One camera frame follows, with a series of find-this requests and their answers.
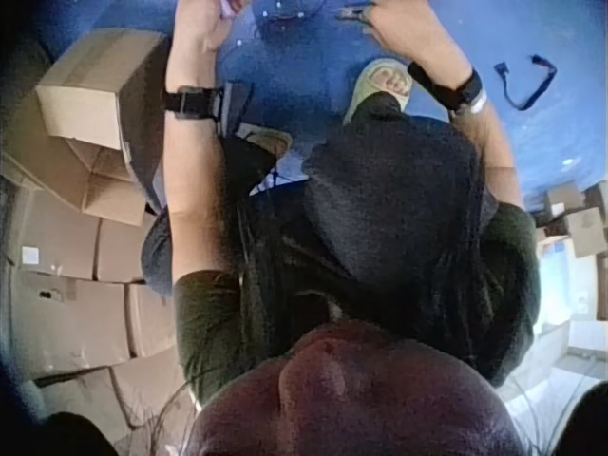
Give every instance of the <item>woman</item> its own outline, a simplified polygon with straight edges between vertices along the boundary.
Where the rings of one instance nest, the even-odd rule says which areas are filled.
[[[474,81],[427,0],[366,17],[440,91]],[[167,92],[215,86],[230,26],[218,0],[179,1]],[[142,258],[158,286],[150,264],[172,242],[180,360],[203,404],[187,454],[523,450],[492,386],[533,340],[539,279],[500,121],[481,89],[450,125],[401,113],[398,64],[362,78],[311,179],[254,200],[233,175],[243,144],[222,152],[212,120],[166,115],[171,230],[160,218]]]

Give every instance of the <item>left hand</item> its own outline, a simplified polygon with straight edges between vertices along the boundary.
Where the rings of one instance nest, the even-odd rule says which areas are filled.
[[[221,17],[219,0],[179,0],[174,46],[194,46],[201,52],[216,52],[231,28],[232,20]]]

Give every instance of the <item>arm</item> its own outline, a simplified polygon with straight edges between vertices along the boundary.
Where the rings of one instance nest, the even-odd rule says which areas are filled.
[[[180,0],[166,90],[214,87],[216,51],[231,24],[219,0]],[[173,282],[200,270],[229,271],[224,208],[224,161],[212,120],[165,116],[164,179],[173,239]]]
[[[417,62],[439,86],[456,89],[472,66],[428,4],[428,0],[377,0],[367,11],[371,33],[385,47]],[[493,104],[481,112],[452,116],[485,162],[487,186],[497,200],[523,208],[508,139]]]

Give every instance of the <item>dark green t-shirt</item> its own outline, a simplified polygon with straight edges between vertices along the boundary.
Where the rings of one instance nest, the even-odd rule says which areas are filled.
[[[310,327],[329,318],[328,308],[342,309],[349,316],[349,304],[357,299],[357,291],[348,275],[293,238],[282,240],[280,274],[286,282],[283,292],[290,312],[293,311],[293,321],[301,321],[301,315],[307,315]],[[481,255],[487,299],[470,306],[476,321],[472,356],[475,369],[491,384],[499,386],[520,364],[534,339],[540,282],[533,219],[522,209],[501,203],[483,233]],[[175,284],[180,362],[185,378],[201,403],[252,367],[247,351],[255,349],[244,341],[251,339],[246,333],[255,333],[256,328],[252,328],[251,323],[242,323],[246,313],[257,309],[252,298],[261,295],[252,293],[257,277],[259,274],[255,272],[245,273],[239,284],[237,275],[199,271],[182,277]],[[366,317],[365,303],[358,309],[356,317]],[[381,320],[371,314],[369,319]],[[447,324],[462,325],[462,321],[448,318]],[[296,326],[290,327],[289,334],[278,333],[286,348],[309,329],[303,325],[296,330]],[[404,330],[400,335],[416,338],[440,350],[449,346],[437,334]]]

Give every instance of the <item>black strap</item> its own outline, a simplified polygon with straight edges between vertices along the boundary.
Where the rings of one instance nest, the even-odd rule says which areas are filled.
[[[558,69],[555,68],[551,62],[546,59],[543,59],[540,55],[535,54],[530,58],[534,65],[546,67],[549,69],[549,72],[547,74],[547,77],[544,78],[544,81],[542,81],[542,84],[539,86],[539,88],[536,89],[536,92],[534,92],[525,102],[520,104],[515,103],[508,94],[506,88],[506,75],[509,72],[509,68],[506,63],[501,62],[494,66],[494,69],[503,80],[504,97],[518,111],[525,111],[526,109],[532,107],[534,103],[540,98],[540,96],[547,90],[547,88],[549,88],[549,86],[551,85],[551,81],[553,81],[553,78],[555,78],[555,75],[558,74]]]
[[[482,79],[475,69],[470,77],[456,90],[435,84],[423,68],[412,62],[408,66],[409,75],[430,95],[449,111],[457,111],[462,104],[472,104],[483,89]]]
[[[164,107],[184,119],[215,119],[214,100],[218,89],[205,89],[198,92],[164,92]]]

